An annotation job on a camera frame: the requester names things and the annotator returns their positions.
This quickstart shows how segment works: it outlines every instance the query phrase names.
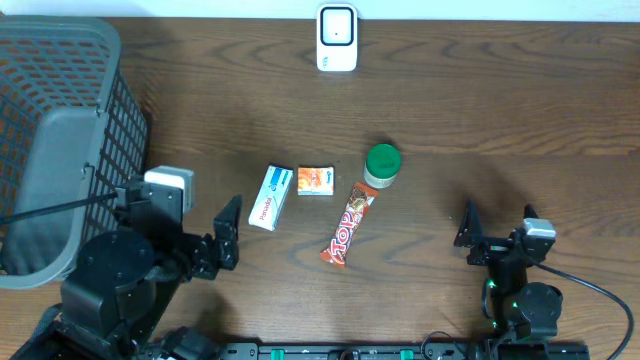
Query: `white device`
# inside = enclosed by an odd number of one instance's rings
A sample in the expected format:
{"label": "white device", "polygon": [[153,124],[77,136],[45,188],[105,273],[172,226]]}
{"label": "white device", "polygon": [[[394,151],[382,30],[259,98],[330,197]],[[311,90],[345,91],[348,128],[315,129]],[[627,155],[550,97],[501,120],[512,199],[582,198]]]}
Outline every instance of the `white device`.
{"label": "white device", "polygon": [[144,173],[144,181],[182,189],[182,213],[193,209],[193,171],[173,166],[158,166]]}
{"label": "white device", "polygon": [[348,4],[318,9],[317,65],[321,71],[351,71],[358,60],[358,13]]}

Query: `green lid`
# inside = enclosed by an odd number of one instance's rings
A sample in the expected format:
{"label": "green lid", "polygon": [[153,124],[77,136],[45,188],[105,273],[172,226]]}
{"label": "green lid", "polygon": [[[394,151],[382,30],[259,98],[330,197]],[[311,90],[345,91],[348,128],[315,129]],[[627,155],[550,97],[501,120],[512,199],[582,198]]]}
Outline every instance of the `green lid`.
{"label": "green lid", "polygon": [[395,176],[402,165],[402,155],[389,144],[376,145],[367,155],[367,171],[378,179]]}

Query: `brown tabletop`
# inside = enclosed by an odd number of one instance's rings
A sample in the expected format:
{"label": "brown tabletop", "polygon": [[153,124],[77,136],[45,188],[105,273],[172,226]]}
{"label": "brown tabletop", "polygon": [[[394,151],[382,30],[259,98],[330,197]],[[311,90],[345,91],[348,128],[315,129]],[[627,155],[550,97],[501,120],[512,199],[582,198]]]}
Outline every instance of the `brown tabletop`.
{"label": "brown tabletop", "polygon": [[[196,173],[189,232],[244,195],[240,263],[183,285],[156,334],[215,339],[421,341],[472,337],[486,269],[452,247],[465,200],[491,235],[535,205],[558,230],[546,264],[640,314],[640,25],[362,21],[352,73],[315,65],[315,22],[111,19],[153,131],[148,166]],[[374,144],[404,155],[356,233],[346,269],[319,252]],[[333,165],[332,197],[289,194],[278,228],[247,223],[269,163]],[[626,329],[611,300],[541,270],[564,294],[558,339],[593,359]],[[59,285],[0,291],[0,358],[29,337]],[[623,358],[640,357],[633,340]]]}

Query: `wooden table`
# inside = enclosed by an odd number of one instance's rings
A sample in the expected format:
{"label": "wooden table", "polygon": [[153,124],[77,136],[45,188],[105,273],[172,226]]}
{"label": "wooden table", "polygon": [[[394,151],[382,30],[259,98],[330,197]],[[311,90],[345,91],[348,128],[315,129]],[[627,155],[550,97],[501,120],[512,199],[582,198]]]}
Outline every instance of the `wooden table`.
{"label": "wooden table", "polygon": [[[559,232],[547,264],[594,281],[640,314],[640,25],[362,21],[359,64],[315,66],[315,22],[112,19],[122,68],[152,114],[148,166],[196,172],[186,230],[244,195],[241,260],[183,285],[157,335],[217,340],[421,341],[471,337],[485,268],[452,247],[467,198],[506,236],[531,202]],[[358,230],[348,268],[322,262],[367,150],[404,165]],[[247,224],[269,163],[336,167],[333,197],[287,199],[275,232]],[[593,359],[617,346],[622,310],[537,269],[564,293],[558,339]],[[0,357],[59,301],[59,285],[0,292]],[[634,339],[623,358],[640,356]]]}

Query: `orange and white box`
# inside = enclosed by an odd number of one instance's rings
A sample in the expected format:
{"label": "orange and white box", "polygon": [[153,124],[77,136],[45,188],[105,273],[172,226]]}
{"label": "orange and white box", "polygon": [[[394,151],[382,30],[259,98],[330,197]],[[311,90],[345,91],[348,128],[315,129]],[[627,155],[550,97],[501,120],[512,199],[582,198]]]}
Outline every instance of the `orange and white box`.
{"label": "orange and white box", "polygon": [[298,168],[298,195],[333,195],[333,166]]}

